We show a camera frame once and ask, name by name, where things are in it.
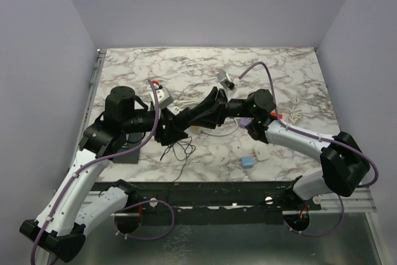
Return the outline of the aluminium frame rail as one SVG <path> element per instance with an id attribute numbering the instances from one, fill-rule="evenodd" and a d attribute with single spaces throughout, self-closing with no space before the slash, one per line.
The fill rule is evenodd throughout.
<path id="1" fill-rule="evenodd" d="M 110 187 L 105 192 L 89 191 L 88 195 L 84 199 L 81 209 L 84 210 L 86 207 L 97 204 L 99 206 L 105 205 L 111 200 L 114 200 L 118 195 L 128 195 L 120 187 Z M 357 189 L 353 192 L 350 197 L 343 197 L 341 195 L 332 194 L 321 194 L 315 195 L 312 200 L 314 203 L 321 206 L 320 210 L 310 211 L 308 207 L 304 207 L 299 213 L 308 215 L 310 213 L 325 212 L 325 213 L 338 213 L 338 212 L 372 212 L 375 210 L 375 204 L 372 199 L 372 195 L 368 189 Z M 159 204 L 158 199 L 150 199 L 143 202 L 143 206 L 148 204 L 150 207 L 155 207 Z M 297 215 L 299 213 L 283 212 L 282 215 Z"/>

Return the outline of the black power adapter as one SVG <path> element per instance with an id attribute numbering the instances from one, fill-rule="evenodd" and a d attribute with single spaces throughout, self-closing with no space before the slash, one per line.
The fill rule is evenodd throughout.
<path id="1" fill-rule="evenodd" d="M 197 147 L 193 144 L 193 138 L 188 137 L 183 140 L 179 140 L 175 143 L 172 143 L 171 145 L 168 145 L 166 149 L 163 151 L 159 159 L 160 161 L 162 161 L 163 158 L 171 151 L 176 160 L 183 162 L 183 165 L 181 166 L 178 176 L 172 182 L 177 182 L 178 179 L 182 176 L 184 169 L 187 166 L 188 159 L 193 153 L 195 153 L 196 148 Z"/>

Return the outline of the black mat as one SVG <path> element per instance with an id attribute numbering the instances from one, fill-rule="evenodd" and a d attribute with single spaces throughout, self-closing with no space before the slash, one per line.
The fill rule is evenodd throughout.
<path id="1" fill-rule="evenodd" d="M 131 133 L 127 135 L 127 142 L 117 153 L 131 150 L 141 144 L 143 133 Z M 139 162 L 140 150 L 136 150 L 129 154 L 118 156 L 112 160 L 115 164 L 137 164 Z"/>

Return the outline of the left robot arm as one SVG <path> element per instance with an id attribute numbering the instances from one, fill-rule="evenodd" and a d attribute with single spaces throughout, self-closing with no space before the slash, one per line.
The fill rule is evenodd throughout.
<path id="1" fill-rule="evenodd" d="M 71 167 L 52 200 L 33 220 L 25 220 L 20 232 L 32 240 L 31 264 L 48 264 L 37 257 L 39 251 L 55 261 L 72 261 L 87 236 L 111 213 L 130 212 L 137 197 L 125 181 L 119 181 L 96 201 L 83 206 L 99 175 L 112 159 L 143 148 L 164 127 L 162 113 L 174 99 L 169 90 L 150 81 L 148 106 L 128 86 L 113 88 L 105 99 L 104 111 L 88 126 L 79 142 Z"/>

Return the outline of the white plug adapter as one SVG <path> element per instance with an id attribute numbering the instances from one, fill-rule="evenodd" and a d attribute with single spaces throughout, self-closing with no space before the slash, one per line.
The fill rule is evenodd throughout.
<path id="1" fill-rule="evenodd" d="M 258 161 L 267 161 L 268 159 L 270 159 L 270 152 L 266 145 L 255 145 L 253 148 L 253 152 Z"/>

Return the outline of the blue cube plug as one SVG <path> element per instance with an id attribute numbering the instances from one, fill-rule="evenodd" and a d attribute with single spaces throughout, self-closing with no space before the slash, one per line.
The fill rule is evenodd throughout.
<path id="1" fill-rule="evenodd" d="M 252 156 L 243 156 L 241 158 L 241 167 L 243 169 L 251 169 L 254 167 L 254 158 Z"/>

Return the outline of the purple power strip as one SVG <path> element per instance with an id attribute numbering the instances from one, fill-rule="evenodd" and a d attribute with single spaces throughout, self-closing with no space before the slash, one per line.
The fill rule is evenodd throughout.
<path id="1" fill-rule="evenodd" d="M 293 106 L 289 108 L 288 122 L 292 125 L 295 125 L 299 120 L 302 119 L 303 114 L 301 109 L 298 108 L 298 104 L 300 103 L 299 98 L 292 99 Z M 251 122 L 250 118 L 241 118 L 239 120 L 239 127 L 244 128 Z"/>

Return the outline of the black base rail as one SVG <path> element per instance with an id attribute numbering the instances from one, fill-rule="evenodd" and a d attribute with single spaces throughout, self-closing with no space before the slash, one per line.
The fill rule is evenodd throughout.
<path id="1" fill-rule="evenodd" d="M 105 192 L 120 187 L 129 198 L 128 204 L 158 199 L 155 207 L 135 207 L 132 217 L 142 224 L 168 225 L 233 225 L 283 223 L 283 212 L 299 213 L 321 206 L 312 200 L 292 196 L 290 182 L 97 182 L 93 191 Z"/>

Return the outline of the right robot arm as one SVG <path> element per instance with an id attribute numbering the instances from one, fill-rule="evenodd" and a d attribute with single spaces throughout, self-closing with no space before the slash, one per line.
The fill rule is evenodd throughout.
<path id="1" fill-rule="evenodd" d="M 215 128 L 232 117 L 247 117 L 249 136 L 255 141 L 279 145 L 306 155 L 321 165 L 313 174 L 298 177 L 285 194 L 286 205 L 298 210 L 314 196 L 335 193 L 349 197 L 369 172 L 364 158 L 352 136 L 339 132 L 336 136 L 322 135 L 293 125 L 281 124 L 272 115 L 276 105 L 267 89 L 250 93 L 246 99 L 227 100 L 223 89 L 213 88 L 194 108 L 185 108 L 177 116 L 183 129 L 191 126 Z"/>

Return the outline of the beige cube socket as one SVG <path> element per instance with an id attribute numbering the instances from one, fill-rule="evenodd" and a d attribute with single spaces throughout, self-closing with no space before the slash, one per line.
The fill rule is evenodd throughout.
<path id="1" fill-rule="evenodd" d="M 200 133 L 202 131 L 202 128 L 198 126 L 191 126 L 190 129 L 195 133 Z"/>

